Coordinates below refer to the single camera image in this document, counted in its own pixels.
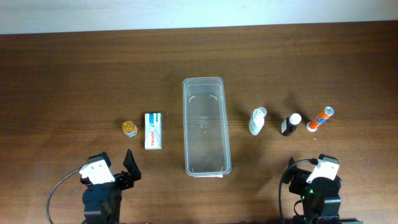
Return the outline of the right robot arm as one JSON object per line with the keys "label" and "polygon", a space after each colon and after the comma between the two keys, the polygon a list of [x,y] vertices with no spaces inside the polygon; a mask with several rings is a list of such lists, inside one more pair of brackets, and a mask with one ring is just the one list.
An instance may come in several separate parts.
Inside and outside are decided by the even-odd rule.
{"label": "right robot arm", "polygon": [[341,198],[341,179],[337,176],[339,160],[319,155],[317,159],[295,161],[290,158],[287,169],[279,183],[279,212],[282,223],[282,184],[289,186],[289,192],[299,195],[296,204],[302,204],[303,214],[295,212],[292,223],[338,223]]}

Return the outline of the white spray bottle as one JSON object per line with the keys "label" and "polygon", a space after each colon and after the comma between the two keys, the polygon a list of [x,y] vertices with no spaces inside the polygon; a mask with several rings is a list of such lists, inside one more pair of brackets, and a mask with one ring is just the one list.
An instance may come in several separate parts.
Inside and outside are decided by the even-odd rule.
{"label": "white spray bottle", "polygon": [[251,119],[249,121],[249,130],[253,136],[257,136],[265,123],[265,117],[267,110],[264,107],[256,108],[252,112]]}

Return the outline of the orange tablet tube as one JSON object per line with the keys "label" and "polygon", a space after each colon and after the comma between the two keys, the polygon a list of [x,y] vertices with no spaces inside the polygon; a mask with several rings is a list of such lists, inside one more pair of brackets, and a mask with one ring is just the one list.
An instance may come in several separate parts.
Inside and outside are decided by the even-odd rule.
{"label": "orange tablet tube", "polygon": [[315,132],[321,125],[323,125],[333,115],[334,115],[334,109],[332,107],[330,107],[330,106],[327,106],[311,122],[307,123],[307,129],[310,132]]}

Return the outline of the dark bottle white cap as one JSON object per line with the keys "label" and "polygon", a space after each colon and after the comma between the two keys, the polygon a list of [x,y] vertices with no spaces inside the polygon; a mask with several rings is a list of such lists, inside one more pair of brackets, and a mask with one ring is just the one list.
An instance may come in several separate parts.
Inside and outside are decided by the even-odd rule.
{"label": "dark bottle white cap", "polygon": [[298,113],[294,113],[286,118],[282,124],[280,131],[283,136],[290,136],[297,129],[297,125],[301,122],[302,117]]}

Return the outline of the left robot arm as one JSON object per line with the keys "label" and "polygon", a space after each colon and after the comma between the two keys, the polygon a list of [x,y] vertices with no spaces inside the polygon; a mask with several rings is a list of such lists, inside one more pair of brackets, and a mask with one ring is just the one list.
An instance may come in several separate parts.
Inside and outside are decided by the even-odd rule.
{"label": "left robot arm", "polygon": [[141,180],[141,172],[132,151],[127,150],[123,166],[127,171],[112,174],[111,161],[106,152],[92,155],[81,167],[80,182],[87,186],[82,202],[85,206],[85,223],[119,223],[122,191],[134,187]]}

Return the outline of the small gold lid jar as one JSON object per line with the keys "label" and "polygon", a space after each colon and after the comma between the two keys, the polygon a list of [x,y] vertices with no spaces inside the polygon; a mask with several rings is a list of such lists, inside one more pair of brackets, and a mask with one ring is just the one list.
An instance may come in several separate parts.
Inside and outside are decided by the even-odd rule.
{"label": "small gold lid jar", "polygon": [[131,138],[137,134],[137,126],[132,121],[125,121],[122,124],[122,131]]}

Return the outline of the white Panadol box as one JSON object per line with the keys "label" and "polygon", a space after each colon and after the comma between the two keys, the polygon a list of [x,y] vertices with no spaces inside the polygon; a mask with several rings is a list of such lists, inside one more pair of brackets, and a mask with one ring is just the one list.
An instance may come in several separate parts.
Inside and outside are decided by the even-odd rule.
{"label": "white Panadol box", "polygon": [[145,150],[162,149],[162,116],[161,113],[145,114]]}

